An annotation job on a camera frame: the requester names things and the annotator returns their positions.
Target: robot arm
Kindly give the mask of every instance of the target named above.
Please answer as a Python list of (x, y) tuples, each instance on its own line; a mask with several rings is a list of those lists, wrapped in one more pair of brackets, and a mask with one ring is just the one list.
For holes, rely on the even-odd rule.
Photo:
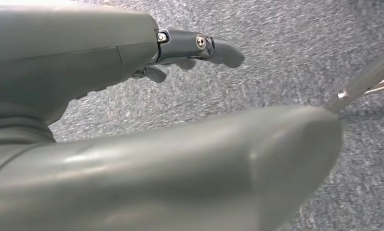
[(190, 59), (238, 67), (244, 56), (221, 39), (159, 31), (147, 13), (71, 1), (0, 1), (0, 102), (34, 110), (46, 124), (88, 92), (130, 77), (162, 82), (166, 75), (153, 65), (184, 67)]

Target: screw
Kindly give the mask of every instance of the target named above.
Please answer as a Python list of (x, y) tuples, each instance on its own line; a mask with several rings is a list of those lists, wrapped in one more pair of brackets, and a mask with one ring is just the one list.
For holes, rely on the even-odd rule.
[(348, 92), (345, 89), (338, 93), (338, 98), (340, 100), (343, 100), (347, 97), (348, 97)]
[(168, 37), (166, 37), (165, 33), (158, 33), (158, 42), (166, 42)]
[(196, 44), (200, 49), (204, 49), (206, 47), (206, 39), (203, 35), (196, 36)]

